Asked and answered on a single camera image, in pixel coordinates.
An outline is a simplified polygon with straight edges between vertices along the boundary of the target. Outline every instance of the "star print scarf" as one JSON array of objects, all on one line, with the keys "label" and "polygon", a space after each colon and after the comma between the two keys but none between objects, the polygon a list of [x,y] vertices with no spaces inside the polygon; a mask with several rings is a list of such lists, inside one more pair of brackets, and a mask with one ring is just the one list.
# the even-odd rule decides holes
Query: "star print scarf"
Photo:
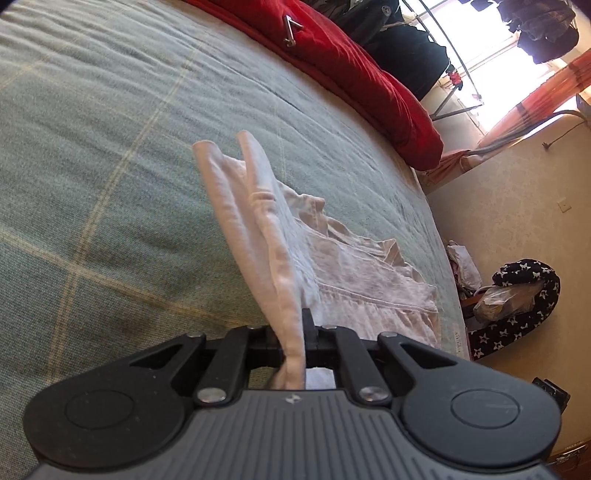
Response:
[{"label": "star print scarf", "polygon": [[492,276],[498,287],[544,280],[542,290],[534,297],[530,312],[520,313],[492,322],[487,327],[468,332],[472,358],[478,360],[530,333],[548,318],[560,294],[560,279],[548,265],[531,258],[509,263]]}]

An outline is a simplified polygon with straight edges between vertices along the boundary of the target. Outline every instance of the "white towel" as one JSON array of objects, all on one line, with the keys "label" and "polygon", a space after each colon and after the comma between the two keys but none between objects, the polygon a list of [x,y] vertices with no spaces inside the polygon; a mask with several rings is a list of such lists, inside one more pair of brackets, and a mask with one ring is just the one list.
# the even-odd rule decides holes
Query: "white towel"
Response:
[{"label": "white towel", "polygon": [[274,388],[330,388],[330,371],[306,381],[301,309],[375,340],[396,331],[439,347],[436,288],[402,259],[393,239],[351,233],[323,213],[324,199],[279,182],[258,141],[238,133],[244,160],[210,141],[193,146],[203,182],[236,263],[285,354]]}]

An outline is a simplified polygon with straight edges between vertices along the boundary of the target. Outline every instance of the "red pillow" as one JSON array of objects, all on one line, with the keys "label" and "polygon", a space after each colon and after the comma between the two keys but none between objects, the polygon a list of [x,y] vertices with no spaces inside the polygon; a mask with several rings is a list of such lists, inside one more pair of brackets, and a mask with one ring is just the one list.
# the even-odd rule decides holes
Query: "red pillow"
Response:
[{"label": "red pillow", "polygon": [[[437,167],[443,142],[413,94],[337,25],[300,0],[186,0],[304,71],[355,108],[417,170]],[[301,24],[287,47],[283,17]]]}]

